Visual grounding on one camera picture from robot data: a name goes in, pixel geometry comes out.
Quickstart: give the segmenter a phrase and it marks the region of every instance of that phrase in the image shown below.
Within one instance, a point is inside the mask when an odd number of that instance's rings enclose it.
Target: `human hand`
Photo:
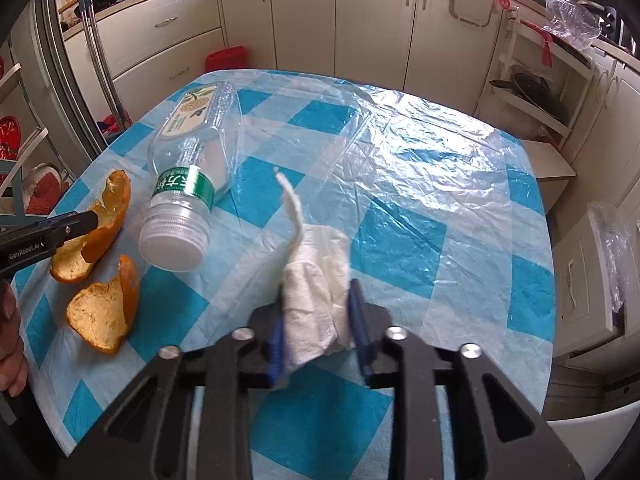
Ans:
[[[18,335],[20,312],[5,280],[0,280],[0,302],[0,392],[9,390],[9,395],[15,397],[27,384],[29,365]]]

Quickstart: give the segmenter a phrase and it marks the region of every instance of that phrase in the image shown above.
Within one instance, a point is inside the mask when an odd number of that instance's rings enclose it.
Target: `white bottle cap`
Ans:
[[[142,224],[138,248],[153,266],[171,272],[187,272],[199,267],[209,246],[207,221],[179,204],[163,204]]]

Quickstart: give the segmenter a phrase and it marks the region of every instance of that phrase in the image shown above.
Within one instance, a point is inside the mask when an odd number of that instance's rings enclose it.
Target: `bottle label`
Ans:
[[[208,85],[187,92],[160,129],[163,137],[175,137],[192,132],[207,118],[207,109],[216,95],[218,85]]]
[[[169,168],[158,177],[152,196],[163,191],[179,191],[202,200],[209,210],[213,207],[216,190],[211,181],[197,166]]]

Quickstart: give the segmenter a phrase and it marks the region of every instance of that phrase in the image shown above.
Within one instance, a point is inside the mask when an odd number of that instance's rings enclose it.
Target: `crumpled white tissue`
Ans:
[[[349,239],[333,227],[305,224],[293,186],[280,172],[276,178],[295,228],[282,290],[287,371],[292,372],[322,354],[350,347]]]

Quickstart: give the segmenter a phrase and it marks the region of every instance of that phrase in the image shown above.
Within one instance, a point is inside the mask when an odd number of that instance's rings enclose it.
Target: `plastic table cover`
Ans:
[[[137,250],[155,184],[148,143],[186,90],[220,80],[236,85],[241,104],[238,179],[214,208],[205,263],[172,274],[149,266]],[[12,283],[31,387],[67,454],[162,346],[212,344],[274,300],[292,235],[275,166],[295,186],[306,222],[338,228],[352,240],[352,277],[368,301],[430,344],[479,343],[542,409],[554,277],[540,193],[520,143],[398,91],[297,73],[215,72],[134,124],[56,207],[54,214],[84,210],[114,169],[131,178],[124,228],[88,280],[57,283],[46,260]],[[122,348],[107,356],[68,327],[65,307],[81,287],[110,279],[122,253],[140,270],[140,306]],[[286,389],[252,396],[254,477],[386,478],[391,423],[392,391],[362,385],[354,352],[324,356],[297,371]]]

